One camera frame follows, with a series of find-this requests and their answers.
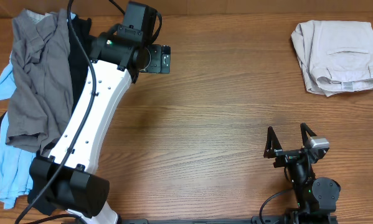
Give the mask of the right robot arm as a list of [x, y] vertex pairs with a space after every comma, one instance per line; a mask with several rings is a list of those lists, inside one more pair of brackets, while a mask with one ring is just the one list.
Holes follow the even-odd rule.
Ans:
[[[317, 178], [313, 170], [313, 164], [329, 151], [330, 143], [326, 138], [317, 136], [306, 123], [300, 124], [300, 130], [302, 147], [285, 151], [273, 128], [268, 127], [263, 156], [274, 159], [275, 168], [283, 169], [287, 181], [291, 183], [291, 188], [282, 190], [263, 202], [258, 214], [260, 223], [332, 224], [338, 222], [332, 213], [336, 211], [341, 186], [333, 179]], [[263, 209], [268, 202], [288, 192], [294, 192], [297, 208], [288, 208], [279, 216], [263, 216]]]

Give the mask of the beige khaki shorts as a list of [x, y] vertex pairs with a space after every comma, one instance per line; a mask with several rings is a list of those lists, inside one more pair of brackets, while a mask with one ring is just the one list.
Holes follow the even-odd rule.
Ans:
[[306, 91], [327, 97], [373, 89], [370, 22], [299, 23], [291, 34]]

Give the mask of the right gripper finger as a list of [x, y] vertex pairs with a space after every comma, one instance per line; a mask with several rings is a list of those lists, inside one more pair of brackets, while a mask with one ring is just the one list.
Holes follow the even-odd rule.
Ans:
[[270, 126], [268, 127], [268, 131], [267, 131], [267, 142], [266, 142], [263, 156], [265, 158], [274, 158], [281, 151], [282, 151], [282, 146], [273, 128]]
[[301, 137], [303, 140], [303, 145], [304, 147], [308, 146], [308, 139], [310, 137], [315, 137], [316, 134], [309, 128], [309, 126], [306, 123], [301, 123], [300, 124], [300, 129], [301, 129]]

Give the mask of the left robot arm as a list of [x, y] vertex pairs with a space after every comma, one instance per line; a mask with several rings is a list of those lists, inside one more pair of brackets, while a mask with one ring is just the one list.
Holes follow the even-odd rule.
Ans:
[[96, 175], [103, 140], [118, 103], [140, 73], [170, 72], [171, 49], [158, 45], [162, 16], [131, 1], [124, 19], [93, 37], [88, 75], [72, 117], [48, 156], [30, 167], [35, 195], [30, 206], [64, 210], [77, 223], [120, 223], [108, 204], [109, 181]]

